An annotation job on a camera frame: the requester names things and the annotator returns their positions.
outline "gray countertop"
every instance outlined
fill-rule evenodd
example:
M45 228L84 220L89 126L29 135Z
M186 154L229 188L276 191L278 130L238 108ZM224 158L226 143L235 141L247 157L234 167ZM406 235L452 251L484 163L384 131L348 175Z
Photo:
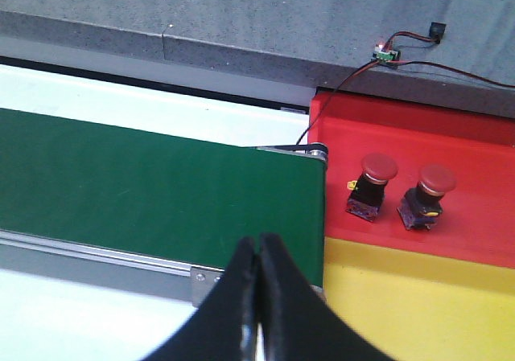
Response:
M38 44L25 46L26 58L67 66L74 66L73 52L64 62L62 54L45 54L44 46L221 73L212 74L215 81L243 76L250 77L246 84L257 79L285 89L331 88L369 61L375 43L397 30L426 35L437 21L447 24L442 43L399 39L403 59L515 84L514 7L515 0L0 0L0 55L13 55L17 39ZM90 67L108 72L101 60ZM124 73L137 75L130 65ZM200 80L183 83L205 88ZM170 76L166 82L174 81ZM429 67L375 68L346 89L515 117L513 89Z

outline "gray surface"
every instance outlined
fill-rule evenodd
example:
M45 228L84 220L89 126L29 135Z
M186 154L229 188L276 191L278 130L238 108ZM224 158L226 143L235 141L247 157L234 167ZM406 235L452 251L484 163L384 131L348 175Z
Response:
M432 60L515 84L514 6L515 0L0 0L0 35L213 71L205 79L188 79L194 88L205 88L206 80L216 85L214 72L222 72L289 84L286 91L335 86L369 60L375 42L400 29L426 34L431 21L440 21L448 26L437 47L398 40L404 59ZM12 49L0 41L0 52ZM24 55L38 59L40 53L34 47ZM381 68L348 89L515 117L513 90L410 68L431 74L399 72L392 78ZM165 82L176 83L176 77ZM241 91L241 83L235 84ZM227 85L213 90L234 92ZM308 103L310 91L298 95L299 104ZM246 95L263 98L252 88Z
M190 277L54 255L0 244L0 269L143 293L192 300Z
M299 85L292 86L271 80L170 64L165 61L150 61L51 43L35 43L27 39L2 37L1 35L0 52L2 55L14 58L191 86L214 92L229 92L239 96L259 97L263 100L289 104L309 105L310 99L315 95L314 88Z

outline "electrical wire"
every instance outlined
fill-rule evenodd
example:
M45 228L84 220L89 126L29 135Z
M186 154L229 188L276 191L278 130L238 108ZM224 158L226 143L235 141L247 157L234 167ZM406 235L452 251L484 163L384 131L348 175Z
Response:
M331 94L329 94L328 98L325 99L325 101L321 104L320 106L320 111L317 113L317 115L315 116L315 118L310 122L310 124L307 126L307 128L303 131L303 133L300 135L299 139L297 140L297 142L295 143L295 145L297 146L298 144L300 144L300 142L302 141L303 137L306 135L307 132L309 132L309 130L313 127L313 125L319 120L320 118L320 115L322 114L322 112L327 108L328 104L329 104L329 101L331 101L331 99L335 96L335 94L341 89L342 86L344 86L345 84L347 84L350 80L352 80L353 78L359 76L362 72L365 72L375 66L377 66L379 64L379 61L377 60L372 60L368 63L366 63L365 65L359 67L358 69L356 69L354 72L352 72L351 74L349 74L343 81L341 81L341 83L332 90Z
M393 39L395 37L409 37L413 39L417 39L419 41L428 42L428 43L436 43L436 38L426 37L425 35L420 35L416 33L412 33L411 31L398 31L393 33L385 42L383 46L384 51L392 50Z
M430 62L430 61L387 61L385 63L387 65L389 65L389 66L427 65L427 66L432 66L434 68L440 68L440 69L443 69L443 70L447 70L449 72L454 72L454 73L457 73L457 74L461 74L463 76L467 76L467 77L473 78L475 80L486 82L487 84L492 84L492 85L500 86L502 88L515 89L515 85L503 84L501 82L490 80L489 78L478 76L477 74L466 72L466 71L458 69L458 68L453 68L451 66L447 66L447 65L443 65L443 64L437 64L436 62Z

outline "yellow platform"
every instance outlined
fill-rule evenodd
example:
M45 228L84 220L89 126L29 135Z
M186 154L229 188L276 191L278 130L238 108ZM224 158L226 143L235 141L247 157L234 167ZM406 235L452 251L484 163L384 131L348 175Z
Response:
M515 270L326 238L328 304L400 361L515 361Z

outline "red push button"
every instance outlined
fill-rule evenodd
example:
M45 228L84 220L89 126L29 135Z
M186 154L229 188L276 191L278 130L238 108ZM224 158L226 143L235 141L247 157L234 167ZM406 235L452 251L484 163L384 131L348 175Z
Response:
M439 164L430 164L420 170L420 183L430 195L444 195L456 188L456 177L451 170Z
M361 160L361 167L364 174L381 182L394 178L398 172L397 163L390 156L379 153L367 154Z

